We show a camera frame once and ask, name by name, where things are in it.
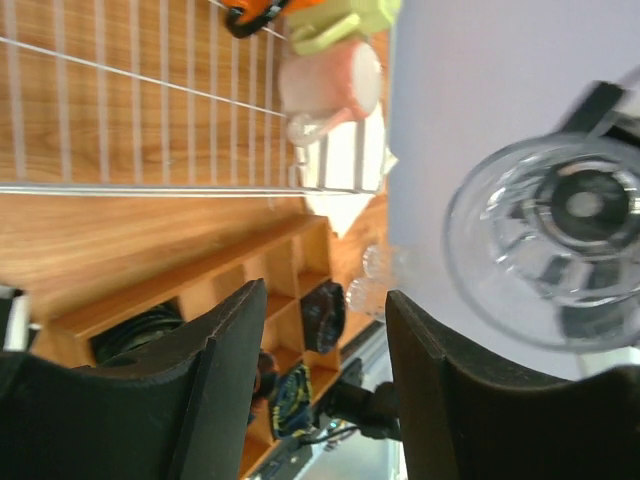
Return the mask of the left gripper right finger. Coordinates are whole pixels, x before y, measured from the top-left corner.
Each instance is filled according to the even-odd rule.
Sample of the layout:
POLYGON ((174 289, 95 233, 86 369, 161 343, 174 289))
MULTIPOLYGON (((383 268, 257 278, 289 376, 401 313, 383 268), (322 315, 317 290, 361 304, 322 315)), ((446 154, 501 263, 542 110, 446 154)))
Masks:
POLYGON ((512 362, 400 291, 386 327, 412 479, 635 479, 639 369, 569 381, 512 362))

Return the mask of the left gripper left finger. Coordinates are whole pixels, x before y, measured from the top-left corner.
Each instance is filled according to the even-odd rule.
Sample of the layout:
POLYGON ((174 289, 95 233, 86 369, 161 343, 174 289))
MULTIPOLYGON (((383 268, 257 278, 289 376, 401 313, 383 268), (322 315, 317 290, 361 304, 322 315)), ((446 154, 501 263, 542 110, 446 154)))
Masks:
POLYGON ((99 367, 1 356, 5 479, 235 479, 267 292, 212 310, 99 367))

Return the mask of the clear plastic cup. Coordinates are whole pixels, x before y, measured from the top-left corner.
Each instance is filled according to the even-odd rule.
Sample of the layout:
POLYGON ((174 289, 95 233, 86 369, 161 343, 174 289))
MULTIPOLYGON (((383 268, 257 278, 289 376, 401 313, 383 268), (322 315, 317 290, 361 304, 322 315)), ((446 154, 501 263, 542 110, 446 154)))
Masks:
POLYGON ((466 305, 518 341, 557 352, 639 338, 639 150, 552 134, 486 158, 450 200, 447 270, 466 305))
POLYGON ((349 284, 346 291, 346 302, 351 311, 385 323, 387 293, 396 286, 395 281, 386 278, 359 277, 349 284))
POLYGON ((370 245, 363 254, 363 272, 370 278, 402 280, 413 265, 413 252, 401 246, 370 245))

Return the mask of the pink white mug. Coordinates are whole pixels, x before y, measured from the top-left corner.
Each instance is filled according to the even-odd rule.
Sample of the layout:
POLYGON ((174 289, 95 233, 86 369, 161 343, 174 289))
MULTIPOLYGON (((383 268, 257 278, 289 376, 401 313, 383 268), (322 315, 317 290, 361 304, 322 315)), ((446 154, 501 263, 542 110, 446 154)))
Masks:
POLYGON ((304 147, 342 123, 367 118, 381 99, 383 72, 371 45, 348 40, 289 57, 280 67, 278 86, 288 139, 304 147))

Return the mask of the yellow-green mug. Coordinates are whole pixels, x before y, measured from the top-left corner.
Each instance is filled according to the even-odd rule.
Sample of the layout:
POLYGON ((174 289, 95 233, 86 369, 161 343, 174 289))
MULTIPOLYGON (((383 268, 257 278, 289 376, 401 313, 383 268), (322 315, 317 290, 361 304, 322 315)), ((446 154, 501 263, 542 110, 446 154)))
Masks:
POLYGON ((389 30, 403 6, 401 0, 322 1, 286 17, 289 43, 297 55, 319 53, 353 35, 389 30))

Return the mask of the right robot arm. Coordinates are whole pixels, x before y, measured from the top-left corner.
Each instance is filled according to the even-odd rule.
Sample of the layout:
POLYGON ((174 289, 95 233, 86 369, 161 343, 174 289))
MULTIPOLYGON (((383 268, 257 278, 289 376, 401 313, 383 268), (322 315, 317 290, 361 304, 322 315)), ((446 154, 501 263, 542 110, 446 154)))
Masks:
POLYGON ((401 441, 394 384, 385 381, 371 391, 362 386, 363 380, 363 362, 356 358, 320 400, 317 413, 331 419, 345 420, 367 438, 401 441))

